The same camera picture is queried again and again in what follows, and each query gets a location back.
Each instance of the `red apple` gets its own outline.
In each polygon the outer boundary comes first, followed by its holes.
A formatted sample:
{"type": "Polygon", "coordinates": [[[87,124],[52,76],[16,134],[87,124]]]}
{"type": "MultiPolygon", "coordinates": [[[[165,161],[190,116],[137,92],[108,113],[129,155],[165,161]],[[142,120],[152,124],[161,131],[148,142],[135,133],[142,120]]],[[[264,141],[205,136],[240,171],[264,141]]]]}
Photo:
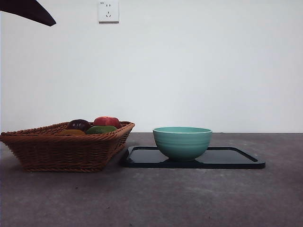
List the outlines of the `red apple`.
{"type": "Polygon", "coordinates": [[[111,126],[115,126],[117,129],[120,128],[119,119],[116,117],[108,117],[108,116],[97,117],[94,120],[93,125],[111,125],[111,126]]]}

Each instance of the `apple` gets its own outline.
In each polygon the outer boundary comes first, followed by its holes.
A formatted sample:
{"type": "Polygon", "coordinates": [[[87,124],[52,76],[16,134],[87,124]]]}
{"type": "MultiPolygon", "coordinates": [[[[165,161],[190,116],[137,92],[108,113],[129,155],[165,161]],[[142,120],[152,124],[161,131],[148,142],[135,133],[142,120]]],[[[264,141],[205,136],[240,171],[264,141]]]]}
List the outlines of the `apple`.
{"type": "Polygon", "coordinates": [[[90,123],[83,119],[72,120],[68,123],[66,129],[79,129],[81,131],[86,131],[91,127],[90,123]]]}
{"type": "Polygon", "coordinates": [[[117,129],[120,128],[119,119],[116,117],[109,117],[109,116],[97,117],[94,120],[93,125],[111,125],[111,126],[115,126],[117,129]]]}

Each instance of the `basket rim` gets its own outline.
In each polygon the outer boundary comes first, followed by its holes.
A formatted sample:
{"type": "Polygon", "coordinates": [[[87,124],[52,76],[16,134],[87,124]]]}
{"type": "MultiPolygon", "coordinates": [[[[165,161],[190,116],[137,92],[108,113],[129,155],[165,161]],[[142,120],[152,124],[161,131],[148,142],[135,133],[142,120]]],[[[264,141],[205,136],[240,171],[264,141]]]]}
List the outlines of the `basket rim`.
{"type": "Polygon", "coordinates": [[[39,128],[32,128],[32,129],[25,129],[25,130],[18,130],[18,131],[8,131],[2,132],[0,135],[0,141],[3,141],[8,138],[32,138],[32,139],[56,139],[60,140],[62,138],[64,141],[66,140],[73,140],[77,138],[77,140],[90,140],[90,139],[102,139],[102,140],[112,140],[114,138],[120,138],[125,135],[128,131],[130,131],[135,124],[128,121],[120,121],[120,123],[126,124],[125,126],[111,132],[102,133],[102,134],[90,134],[90,135],[55,135],[55,134],[39,134],[36,132],[28,133],[29,131],[41,131],[48,128],[55,128],[60,127],[62,125],[68,124],[68,122],[62,122],[57,124],[52,124],[48,126],[43,126],[39,128]]]}

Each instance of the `teal bowl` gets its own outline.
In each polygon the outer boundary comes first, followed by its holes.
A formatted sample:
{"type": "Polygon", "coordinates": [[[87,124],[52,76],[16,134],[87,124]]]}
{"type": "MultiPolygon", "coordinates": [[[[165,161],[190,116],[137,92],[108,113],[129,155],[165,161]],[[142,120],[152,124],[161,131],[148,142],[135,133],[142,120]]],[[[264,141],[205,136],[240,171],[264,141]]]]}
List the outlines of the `teal bowl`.
{"type": "Polygon", "coordinates": [[[163,127],[152,131],[162,154],[175,161],[192,161],[208,148],[210,129],[192,127],[163,127]]]}

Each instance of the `dark purple fruit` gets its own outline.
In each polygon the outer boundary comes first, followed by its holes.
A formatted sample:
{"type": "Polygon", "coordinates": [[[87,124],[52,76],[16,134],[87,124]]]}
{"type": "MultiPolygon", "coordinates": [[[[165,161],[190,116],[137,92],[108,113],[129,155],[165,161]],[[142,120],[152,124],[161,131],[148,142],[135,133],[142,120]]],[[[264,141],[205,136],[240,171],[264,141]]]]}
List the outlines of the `dark purple fruit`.
{"type": "Polygon", "coordinates": [[[81,131],[86,132],[87,129],[91,127],[90,123],[86,120],[82,119],[77,119],[77,120],[72,120],[71,122],[68,123],[66,129],[79,129],[81,131]]]}

